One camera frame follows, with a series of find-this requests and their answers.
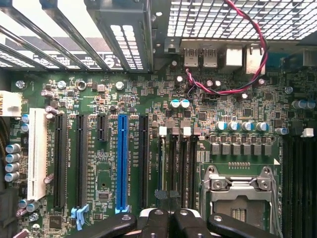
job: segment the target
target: white connector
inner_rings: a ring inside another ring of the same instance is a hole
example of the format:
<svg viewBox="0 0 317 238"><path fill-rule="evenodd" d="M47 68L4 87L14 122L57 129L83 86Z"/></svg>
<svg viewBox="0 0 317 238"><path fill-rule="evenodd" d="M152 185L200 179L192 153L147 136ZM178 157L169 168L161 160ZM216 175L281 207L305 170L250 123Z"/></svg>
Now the white connector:
<svg viewBox="0 0 317 238"><path fill-rule="evenodd" d="M45 109L30 108L27 200L45 196L48 125Z"/></svg>
<svg viewBox="0 0 317 238"><path fill-rule="evenodd" d="M22 112L22 95L0 91L0 117L20 117Z"/></svg>

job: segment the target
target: screw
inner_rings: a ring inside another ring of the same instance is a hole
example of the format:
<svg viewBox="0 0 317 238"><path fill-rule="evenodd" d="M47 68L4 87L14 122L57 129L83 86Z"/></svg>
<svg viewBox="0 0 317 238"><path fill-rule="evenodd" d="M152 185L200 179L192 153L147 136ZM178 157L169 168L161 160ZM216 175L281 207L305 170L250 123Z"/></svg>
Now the screw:
<svg viewBox="0 0 317 238"><path fill-rule="evenodd" d="M129 215L124 215L121 219L124 221L129 221L131 217Z"/></svg>
<svg viewBox="0 0 317 238"><path fill-rule="evenodd" d="M180 210L180 214L182 214L183 216L186 216L188 214L188 211L186 210Z"/></svg>
<svg viewBox="0 0 317 238"><path fill-rule="evenodd" d="M221 222L222 221L222 217L221 216L214 216L213 218L214 220Z"/></svg>

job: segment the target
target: capacitor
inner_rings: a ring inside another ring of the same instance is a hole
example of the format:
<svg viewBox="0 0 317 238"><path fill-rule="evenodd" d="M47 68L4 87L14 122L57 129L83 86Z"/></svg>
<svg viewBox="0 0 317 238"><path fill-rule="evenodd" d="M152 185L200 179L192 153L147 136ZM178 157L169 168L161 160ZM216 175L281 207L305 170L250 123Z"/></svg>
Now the capacitor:
<svg viewBox="0 0 317 238"><path fill-rule="evenodd" d="M6 157L5 157L5 161L7 163L14 163L14 162L17 162L19 161L20 159L20 154L18 153L15 153L15 154L8 154Z"/></svg>
<svg viewBox="0 0 317 238"><path fill-rule="evenodd" d="M19 163L13 163L13 164L7 164L4 169L6 172L11 173L11 172L17 171L19 168L20 168Z"/></svg>
<svg viewBox="0 0 317 238"><path fill-rule="evenodd" d="M314 109L316 107L315 101L308 101L306 105L306 109Z"/></svg>
<svg viewBox="0 0 317 238"><path fill-rule="evenodd" d="M21 126L21 131L22 131L22 132L28 132L29 129L30 129L29 124L27 124L27 123L23 123L23 124L22 124L22 126Z"/></svg>
<svg viewBox="0 0 317 238"><path fill-rule="evenodd" d="M53 115L52 113L47 113L46 119L50 121L55 121L55 115Z"/></svg>
<svg viewBox="0 0 317 238"><path fill-rule="evenodd" d="M22 217L22 216L24 216L27 213L28 213L28 211L26 209L19 209L19 210L16 211L15 216L16 217Z"/></svg>
<svg viewBox="0 0 317 238"><path fill-rule="evenodd" d="M122 89L124 89L124 84L119 81L119 82L116 82L115 83L115 88L118 90L118 91L121 91Z"/></svg>
<svg viewBox="0 0 317 238"><path fill-rule="evenodd" d="M60 81L60 82L57 83L57 88L58 88L59 90L65 89L66 86L67 86L67 84L66 84L65 81Z"/></svg>
<svg viewBox="0 0 317 238"><path fill-rule="evenodd" d="M28 115L28 114L22 115L21 120L22 120L24 123L29 123L29 121L30 121L29 115Z"/></svg>
<svg viewBox="0 0 317 238"><path fill-rule="evenodd" d="M8 154L12 154L12 153L16 153L19 152L21 150L21 146L19 144L11 144L11 145L7 145L5 148L5 151Z"/></svg>
<svg viewBox="0 0 317 238"><path fill-rule="evenodd" d="M287 135L288 134L288 129L285 127L282 128L276 128L275 133L278 135Z"/></svg>
<svg viewBox="0 0 317 238"><path fill-rule="evenodd" d="M246 93L241 93L241 94L239 94L238 96L237 96L237 102L242 102L243 100L246 100L246 99L248 99L248 94L246 94Z"/></svg>
<svg viewBox="0 0 317 238"><path fill-rule="evenodd" d="M265 86L265 80L260 78L257 82L255 82L252 87L254 88L258 88L258 87L262 87Z"/></svg>
<svg viewBox="0 0 317 238"><path fill-rule="evenodd" d="M46 97L46 98L54 98L55 94L53 92L48 91L48 90L42 90L41 96Z"/></svg>
<svg viewBox="0 0 317 238"><path fill-rule="evenodd" d="M4 176L4 180L6 182L12 182L17 180L20 177L20 173L19 172L14 172L14 173L8 173Z"/></svg>
<svg viewBox="0 0 317 238"><path fill-rule="evenodd" d="M241 128L243 130L251 130L252 129L252 123L246 121L246 122L242 123Z"/></svg>
<svg viewBox="0 0 317 238"><path fill-rule="evenodd" d="M180 101L180 106L182 108L189 108L190 102L187 99L184 99L184 100Z"/></svg>
<svg viewBox="0 0 317 238"><path fill-rule="evenodd" d="M170 106L171 106L173 109L178 108L179 105L180 105L180 102L179 102L179 100L177 100L177 99L174 99L174 100L172 100L172 101L170 102Z"/></svg>
<svg viewBox="0 0 317 238"><path fill-rule="evenodd" d="M293 101L292 107L295 109L305 109L307 107L307 101L306 100Z"/></svg>
<svg viewBox="0 0 317 238"><path fill-rule="evenodd" d="M45 107L45 112L47 113L51 113L53 115L58 114L58 110L56 110L55 108L51 107L51 106L46 106Z"/></svg>
<svg viewBox="0 0 317 238"><path fill-rule="evenodd" d="M266 131L267 130L267 124L265 122L257 123L257 130Z"/></svg>
<svg viewBox="0 0 317 238"><path fill-rule="evenodd" d="M236 121L231 121L228 124L229 130L237 130L238 129L238 123Z"/></svg>
<svg viewBox="0 0 317 238"><path fill-rule="evenodd" d="M217 130L224 130L225 129L225 123L223 121L216 122L216 129Z"/></svg>
<svg viewBox="0 0 317 238"><path fill-rule="evenodd" d="M39 214L37 214L36 212L29 215L29 221L30 222L35 222L38 219L39 219Z"/></svg>
<svg viewBox="0 0 317 238"><path fill-rule="evenodd" d="M179 86L183 82L183 77L182 76L177 76L175 79L175 85Z"/></svg>
<svg viewBox="0 0 317 238"><path fill-rule="evenodd" d="M26 206L26 210L28 212L35 212L36 210L39 209L40 205L41 204L39 201L33 201Z"/></svg>
<svg viewBox="0 0 317 238"><path fill-rule="evenodd" d="M53 181L54 179L54 174L50 174L49 176L47 176L45 179L44 179L44 183L45 184L49 184Z"/></svg>
<svg viewBox="0 0 317 238"><path fill-rule="evenodd" d="M25 209L30 203L31 203L31 201L28 201L26 199L22 199L19 201L19 208Z"/></svg>

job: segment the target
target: ventilated metal grille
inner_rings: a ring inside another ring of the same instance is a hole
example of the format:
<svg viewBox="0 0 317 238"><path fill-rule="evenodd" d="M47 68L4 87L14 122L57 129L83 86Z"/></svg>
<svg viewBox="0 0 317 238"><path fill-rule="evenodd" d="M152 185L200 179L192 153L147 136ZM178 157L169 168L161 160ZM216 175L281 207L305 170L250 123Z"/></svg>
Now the ventilated metal grille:
<svg viewBox="0 0 317 238"><path fill-rule="evenodd" d="M238 0L269 40L300 40L317 30L317 0ZM169 37L257 39L247 20L223 0L172 0Z"/></svg>

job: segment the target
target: blue pcie slot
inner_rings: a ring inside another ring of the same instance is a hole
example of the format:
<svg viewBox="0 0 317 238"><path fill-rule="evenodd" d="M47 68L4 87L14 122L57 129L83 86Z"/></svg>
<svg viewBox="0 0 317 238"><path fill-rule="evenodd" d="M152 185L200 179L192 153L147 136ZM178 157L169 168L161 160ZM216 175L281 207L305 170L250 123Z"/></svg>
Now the blue pcie slot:
<svg viewBox="0 0 317 238"><path fill-rule="evenodd" d="M127 212L128 197L128 116L118 116L117 189L115 213Z"/></svg>

